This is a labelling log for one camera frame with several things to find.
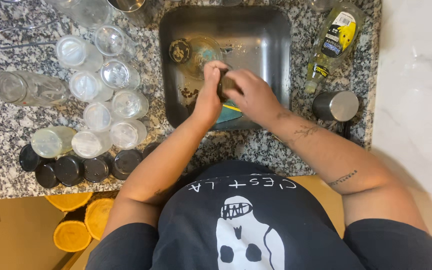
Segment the black t-shirt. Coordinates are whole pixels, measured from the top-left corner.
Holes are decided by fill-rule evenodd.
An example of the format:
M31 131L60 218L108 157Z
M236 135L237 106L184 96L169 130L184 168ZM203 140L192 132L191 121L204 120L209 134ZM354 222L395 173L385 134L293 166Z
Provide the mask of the black t-shirt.
M341 239L318 200L272 174L192 182L163 208L158 230L124 225L86 269L431 269L432 237L387 219L350 224Z

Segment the skull drawing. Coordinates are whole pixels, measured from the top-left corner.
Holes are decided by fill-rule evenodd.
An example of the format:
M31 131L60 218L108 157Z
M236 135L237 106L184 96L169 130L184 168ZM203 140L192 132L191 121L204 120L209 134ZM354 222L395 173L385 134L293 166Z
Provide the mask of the skull drawing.
M284 245L279 234L253 215L242 196L225 200L216 225L219 270L283 270Z

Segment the black jar lid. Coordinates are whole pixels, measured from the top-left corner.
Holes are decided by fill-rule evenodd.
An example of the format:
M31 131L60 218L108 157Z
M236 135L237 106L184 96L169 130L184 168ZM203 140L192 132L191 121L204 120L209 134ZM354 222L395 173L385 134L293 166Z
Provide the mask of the black jar lid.
M147 158L149 154L151 154L156 149L156 147L158 147L158 145L160 145L160 143L156 142L146 145L146 147L142 151L142 158Z
M39 156L34 150L31 144L26 144L22 147L19 152L19 165L25 172L36 172L41 169L41 167L51 162L53 159L44 158Z
M126 180L143 160L143 154L136 149L121 150L113 160L112 174L116 179Z
M83 181L83 163L75 156L62 156L56 161L54 173L61 184L72 187Z
M54 162L44 164L34 173L36 181L44 188L50 189L60 184L54 174L54 164Z
M85 159L83 177L87 181L98 183L105 180L111 172L111 161L105 156Z

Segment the white marble wall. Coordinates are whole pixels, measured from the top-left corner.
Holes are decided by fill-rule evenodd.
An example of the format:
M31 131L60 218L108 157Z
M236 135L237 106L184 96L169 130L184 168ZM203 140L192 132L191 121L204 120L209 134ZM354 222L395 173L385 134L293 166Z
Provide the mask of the white marble wall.
M372 149L419 190L432 234L432 0L383 0Z

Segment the person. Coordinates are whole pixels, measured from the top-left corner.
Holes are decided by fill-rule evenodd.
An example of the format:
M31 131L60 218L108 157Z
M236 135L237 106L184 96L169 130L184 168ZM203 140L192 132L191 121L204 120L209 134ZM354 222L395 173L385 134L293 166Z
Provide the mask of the person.
M179 179L221 112L219 68L205 65L193 114L124 182L87 270L432 269L432 237L395 175L248 70L226 74L240 89L225 95L342 196L344 238L311 193L262 165L227 160Z

